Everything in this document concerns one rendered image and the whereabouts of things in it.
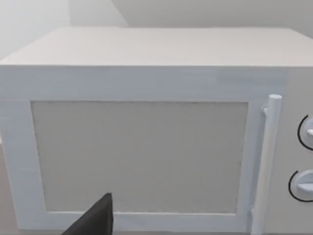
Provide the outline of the pale microwave door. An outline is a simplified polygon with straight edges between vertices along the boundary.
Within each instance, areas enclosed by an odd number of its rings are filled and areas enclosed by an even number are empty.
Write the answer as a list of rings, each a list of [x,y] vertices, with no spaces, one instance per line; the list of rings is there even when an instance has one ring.
[[[64,230],[104,193],[115,229],[248,230],[255,162],[286,70],[0,66],[18,227]]]

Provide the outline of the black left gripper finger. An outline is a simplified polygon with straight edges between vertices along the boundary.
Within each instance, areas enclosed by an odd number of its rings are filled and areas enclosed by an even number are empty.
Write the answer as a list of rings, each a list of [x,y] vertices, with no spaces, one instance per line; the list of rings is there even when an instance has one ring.
[[[112,235],[113,200],[106,193],[61,235]]]

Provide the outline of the pale microwave oven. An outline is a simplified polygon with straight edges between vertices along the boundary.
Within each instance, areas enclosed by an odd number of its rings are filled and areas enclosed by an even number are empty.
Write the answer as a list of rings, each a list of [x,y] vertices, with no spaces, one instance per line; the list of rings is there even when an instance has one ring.
[[[283,28],[68,27],[16,51],[0,61],[3,65],[285,69],[262,235],[313,235],[313,203],[298,202],[288,192],[288,181],[295,171],[313,169],[313,152],[297,138],[302,118],[313,116],[313,39]],[[250,234],[261,151],[262,144],[255,162],[248,230],[201,233]]]

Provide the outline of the pale microwave knob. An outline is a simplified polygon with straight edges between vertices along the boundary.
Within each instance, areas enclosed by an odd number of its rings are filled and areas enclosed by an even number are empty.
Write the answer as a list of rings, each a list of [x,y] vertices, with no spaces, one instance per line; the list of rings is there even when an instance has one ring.
[[[288,181],[288,192],[298,202],[313,203],[313,169],[295,171]]]
[[[305,115],[297,128],[299,143],[307,150],[313,152],[313,116]]]

